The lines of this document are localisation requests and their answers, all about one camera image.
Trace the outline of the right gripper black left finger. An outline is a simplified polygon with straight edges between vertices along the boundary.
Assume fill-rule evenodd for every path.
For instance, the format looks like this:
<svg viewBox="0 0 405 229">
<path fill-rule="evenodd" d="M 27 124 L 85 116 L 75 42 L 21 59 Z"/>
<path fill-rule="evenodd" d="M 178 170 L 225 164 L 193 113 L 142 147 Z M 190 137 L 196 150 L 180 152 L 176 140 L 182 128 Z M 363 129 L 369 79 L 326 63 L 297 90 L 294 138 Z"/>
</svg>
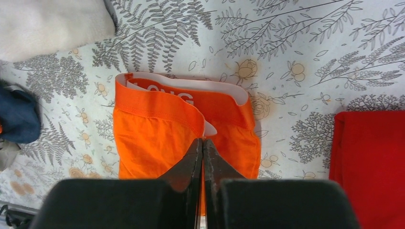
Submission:
<svg viewBox="0 0 405 229">
<path fill-rule="evenodd" d="M 203 141 L 156 179 L 65 179 L 46 197 L 32 229 L 197 229 Z"/>
</svg>

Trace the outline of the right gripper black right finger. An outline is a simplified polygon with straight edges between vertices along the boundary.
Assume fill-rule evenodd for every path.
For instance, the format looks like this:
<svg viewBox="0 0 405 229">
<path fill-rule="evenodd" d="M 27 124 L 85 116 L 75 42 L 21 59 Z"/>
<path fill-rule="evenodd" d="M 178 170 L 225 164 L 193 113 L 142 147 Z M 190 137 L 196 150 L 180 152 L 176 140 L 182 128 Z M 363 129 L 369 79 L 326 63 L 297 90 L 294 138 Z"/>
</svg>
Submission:
<svg viewBox="0 0 405 229">
<path fill-rule="evenodd" d="M 203 142 L 209 229 L 358 229 L 342 188 L 333 181 L 248 179 Z"/>
</svg>

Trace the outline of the orange underwear white trim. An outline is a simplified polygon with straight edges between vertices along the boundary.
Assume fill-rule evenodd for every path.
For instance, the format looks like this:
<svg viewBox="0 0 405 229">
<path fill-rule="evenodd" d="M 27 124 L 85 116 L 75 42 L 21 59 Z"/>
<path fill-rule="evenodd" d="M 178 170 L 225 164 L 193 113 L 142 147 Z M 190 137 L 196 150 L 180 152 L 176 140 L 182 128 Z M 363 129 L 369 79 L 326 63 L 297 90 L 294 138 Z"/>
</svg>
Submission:
<svg viewBox="0 0 405 229">
<path fill-rule="evenodd" d="M 227 163 L 255 179 L 261 158 L 255 125 L 249 95 L 240 86 L 148 72 L 115 78 L 113 134 L 120 179 L 158 178 L 197 138 L 212 140 Z"/>
</svg>

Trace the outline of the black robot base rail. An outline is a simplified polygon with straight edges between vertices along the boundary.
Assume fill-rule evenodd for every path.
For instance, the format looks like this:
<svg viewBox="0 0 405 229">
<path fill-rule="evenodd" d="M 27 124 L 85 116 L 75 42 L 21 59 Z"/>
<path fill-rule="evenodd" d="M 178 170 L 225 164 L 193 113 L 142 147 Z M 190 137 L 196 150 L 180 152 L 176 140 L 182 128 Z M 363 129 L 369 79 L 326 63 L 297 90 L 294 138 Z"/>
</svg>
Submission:
<svg viewBox="0 0 405 229">
<path fill-rule="evenodd" d="M 8 205 L 3 205 L 0 208 L 1 229 L 28 229 L 33 219 L 34 215 L 9 209 Z"/>
</svg>

